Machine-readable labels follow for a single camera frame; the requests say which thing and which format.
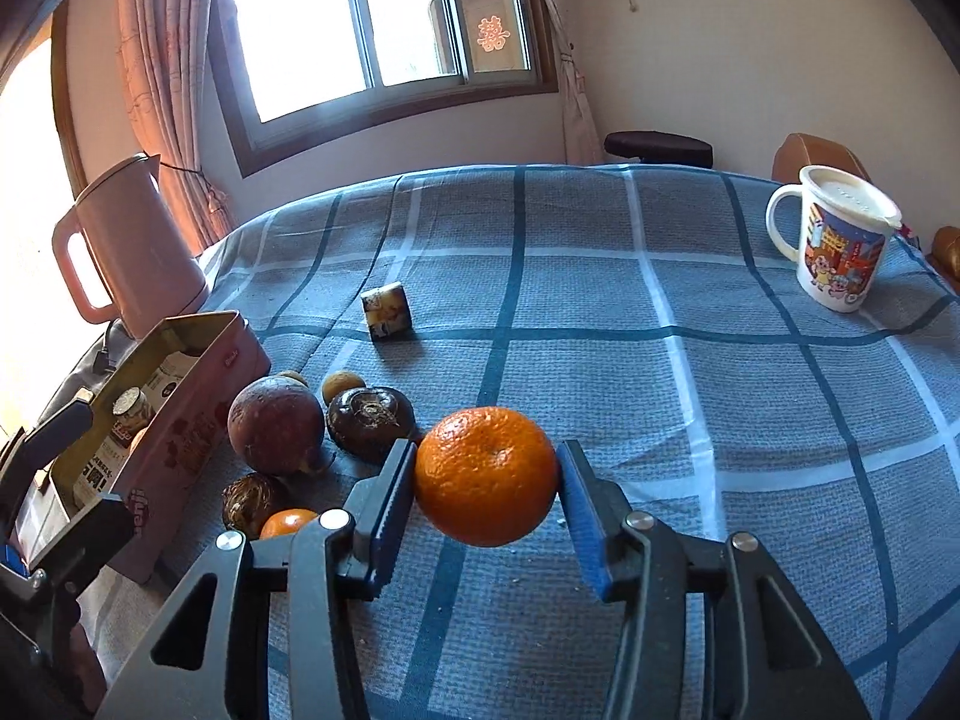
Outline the pink metal tin box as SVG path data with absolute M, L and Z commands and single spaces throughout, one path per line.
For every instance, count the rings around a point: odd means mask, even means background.
M 128 387 L 145 383 L 172 351 L 199 360 L 139 435 L 114 483 L 99 493 L 121 496 L 135 525 L 135 535 L 110 567 L 139 583 L 153 574 L 178 533 L 195 481 L 224 438 L 229 406 L 270 369 L 270 359 L 236 310 L 171 317 L 125 356 L 93 397 L 91 429 L 37 473 L 29 488 L 14 525 L 14 546 L 26 564 L 36 564 L 39 553 L 82 511 L 71 486 L 107 437 L 112 402 Z

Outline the dark glossy chestnut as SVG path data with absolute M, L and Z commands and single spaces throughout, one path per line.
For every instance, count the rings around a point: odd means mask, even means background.
M 247 473 L 221 491 L 221 522 L 226 530 L 249 541 L 260 538 L 263 525 L 288 502 L 288 491 L 277 478 Z

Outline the small orange mandarin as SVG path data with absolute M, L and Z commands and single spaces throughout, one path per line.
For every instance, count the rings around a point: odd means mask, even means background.
M 259 538 L 270 539 L 292 535 L 302 527 L 316 520 L 317 514 L 311 509 L 285 509 L 270 515 L 260 528 Z

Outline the small foil-lid jar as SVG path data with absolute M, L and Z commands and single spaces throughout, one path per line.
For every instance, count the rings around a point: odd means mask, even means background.
M 110 433 L 122 447 L 128 447 L 155 416 L 155 410 L 140 387 L 124 390 L 112 405 Z

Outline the dark brown water chestnut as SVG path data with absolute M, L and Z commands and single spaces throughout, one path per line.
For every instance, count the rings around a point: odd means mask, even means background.
M 398 439 L 418 436 L 415 411 L 391 387 L 356 387 L 335 395 L 325 415 L 334 444 L 359 460 L 382 465 Z

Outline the white tied curtain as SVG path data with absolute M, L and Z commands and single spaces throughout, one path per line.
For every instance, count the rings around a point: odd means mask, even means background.
M 568 164 L 594 166 L 605 161 L 601 138 L 586 94 L 586 80 L 574 55 L 568 0 L 544 0 L 550 18 L 556 59 L 558 89 L 562 99 L 563 143 Z

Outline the purple round fruit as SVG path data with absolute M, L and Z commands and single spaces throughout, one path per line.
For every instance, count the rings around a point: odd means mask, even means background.
M 249 383 L 229 406 L 229 444 L 263 475 L 319 472 L 324 429 L 313 390 L 277 374 Z

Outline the white cartoon mug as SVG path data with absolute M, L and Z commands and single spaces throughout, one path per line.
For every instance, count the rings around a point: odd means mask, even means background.
M 779 231 L 782 200 L 800 200 L 797 244 Z M 839 167 L 811 164 L 795 184 L 771 193 L 765 215 L 768 238 L 796 266 L 805 294 L 841 314 L 861 307 L 889 240 L 903 226 L 898 205 L 867 179 Z

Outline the window with brown frame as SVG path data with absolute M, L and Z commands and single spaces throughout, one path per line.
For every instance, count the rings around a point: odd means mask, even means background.
M 555 91 L 544 0 L 213 0 L 243 176 L 410 115 Z

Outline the large orange mandarin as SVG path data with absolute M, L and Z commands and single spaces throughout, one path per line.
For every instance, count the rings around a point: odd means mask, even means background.
M 420 440 L 415 497 L 434 528 L 477 548 L 530 535 L 550 512 L 560 468 L 547 434 L 519 411 L 455 411 Z

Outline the printed paper leaflet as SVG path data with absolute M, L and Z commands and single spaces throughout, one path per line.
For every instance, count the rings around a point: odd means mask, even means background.
M 199 356 L 197 355 L 188 355 L 185 351 L 172 351 L 160 362 L 160 366 L 149 374 L 145 383 L 133 385 L 133 387 L 140 387 L 145 392 L 149 403 L 155 410 L 155 416 L 198 360 Z M 85 507 L 96 494 L 105 493 L 110 488 L 110 485 L 114 483 L 114 479 L 122 470 L 122 466 L 125 465 L 130 452 L 133 450 L 133 444 L 137 442 L 138 438 L 139 436 L 135 437 L 128 447 L 122 447 L 112 437 L 109 427 L 107 437 L 99 444 L 93 457 L 83 465 L 82 471 L 71 486 L 73 502 L 78 509 Z

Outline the brown wooden chair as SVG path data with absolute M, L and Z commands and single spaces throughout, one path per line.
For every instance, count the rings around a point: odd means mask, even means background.
M 928 262 L 955 293 L 960 293 L 960 227 L 944 226 L 934 234 Z
M 810 133 L 794 132 L 789 133 L 776 150 L 771 179 L 780 184 L 792 184 L 797 181 L 799 171 L 812 164 L 836 167 L 864 181 L 871 178 L 862 161 L 847 146 Z

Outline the pink patterned curtain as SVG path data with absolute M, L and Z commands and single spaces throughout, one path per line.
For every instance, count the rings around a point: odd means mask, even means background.
M 128 121 L 143 153 L 160 160 L 161 197 L 194 254 L 233 229 L 200 156 L 210 11 L 212 0 L 117 0 Z

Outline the small cube snack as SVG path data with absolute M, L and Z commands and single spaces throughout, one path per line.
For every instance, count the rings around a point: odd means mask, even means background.
M 368 333 L 374 340 L 404 335 L 413 328 L 409 301 L 400 281 L 359 294 Z

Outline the blue plaid tablecloth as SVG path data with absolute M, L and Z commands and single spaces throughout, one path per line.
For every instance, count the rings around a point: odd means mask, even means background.
M 908 718 L 958 655 L 958 296 L 893 238 L 864 307 L 797 284 L 773 184 L 685 167 L 458 167 L 314 195 L 233 232 L 203 310 L 274 371 L 338 369 L 421 429 L 501 405 L 675 532 L 750 532 L 850 668 Z M 359 294 L 402 283 L 409 338 Z M 374 718 L 599 718 L 623 606 L 583 582 L 560 504 L 498 550 L 413 509 L 394 578 L 352 608 Z

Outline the black round stool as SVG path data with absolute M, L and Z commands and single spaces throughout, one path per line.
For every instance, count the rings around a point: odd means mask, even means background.
M 608 154 L 644 164 L 680 164 L 711 169 L 713 147 L 698 138 L 659 130 L 620 130 L 604 138 Z

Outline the pink electric kettle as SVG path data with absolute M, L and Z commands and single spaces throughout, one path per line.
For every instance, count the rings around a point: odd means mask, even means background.
M 68 253 L 80 236 L 109 302 L 93 304 Z M 52 232 L 52 254 L 78 314 L 124 324 L 143 340 L 169 317 L 194 314 L 208 286 L 160 192 L 160 160 L 137 153 L 83 190 Z

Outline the tan longan fruit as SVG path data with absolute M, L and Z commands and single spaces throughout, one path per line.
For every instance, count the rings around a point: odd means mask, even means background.
M 283 377 L 284 379 L 292 380 L 293 382 L 297 382 L 299 383 L 299 385 L 302 385 L 302 387 L 311 388 L 311 385 L 309 385 L 309 382 L 304 377 L 302 377 L 302 375 L 299 372 L 281 371 L 281 372 L 278 372 L 277 376 Z
M 356 372 L 342 369 L 342 371 L 334 371 L 324 377 L 320 386 L 320 394 L 325 405 L 331 405 L 332 401 L 343 392 L 364 387 L 366 387 L 366 382 L 364 382 L 363 377 Z

